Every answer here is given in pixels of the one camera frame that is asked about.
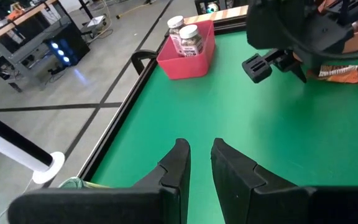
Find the red plastic bin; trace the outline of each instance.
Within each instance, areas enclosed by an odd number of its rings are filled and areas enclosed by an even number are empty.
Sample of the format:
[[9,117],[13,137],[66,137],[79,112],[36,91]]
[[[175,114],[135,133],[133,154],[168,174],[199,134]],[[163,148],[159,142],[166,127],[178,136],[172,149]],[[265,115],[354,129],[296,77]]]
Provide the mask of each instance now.
[[203,38],[203,51],[194,57],[181,57],[177,54],[169,37],[157,57],[158,64],[170,79],[202,77],[208,73],[215,50],[213,21],[194,23]]

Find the wooden desk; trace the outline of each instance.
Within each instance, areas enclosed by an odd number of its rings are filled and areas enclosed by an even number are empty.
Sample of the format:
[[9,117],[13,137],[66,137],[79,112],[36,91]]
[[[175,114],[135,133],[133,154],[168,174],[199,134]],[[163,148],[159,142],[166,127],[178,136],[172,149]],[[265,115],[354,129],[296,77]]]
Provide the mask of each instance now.
[[[50,4],[54,3],[55,1],[58,1],[58,0],[47,0],[46,3],[48,5],[50,5]],[[45,8],[46,8],[45,4],[40,4],[39,6],[33,7],[32,9],[27,11],[23,16],[20,16],[19,18],[15,19],[13,22],[16,25],[19,25],[22,22],[26,21],[28,18],[34,16],[36,13],[42,11]],[[15,28],[15,25],[12,24],[12,23],[10,23],[8,25],[5,25],[4,27],[0,28],[0,36],[6,34],[6,32],[10,31],[13,28]]]
[[201,22],[205,20],[220,20],[220,19],[227,19],[232,18],[236,16],[243,16],[246,15],[248,11],[248,6],[239,6],[232,9],[226,9],[218,12],[198,15],[198,16],[192,16],[185,19],[185,24],[191,24],[194,22]]

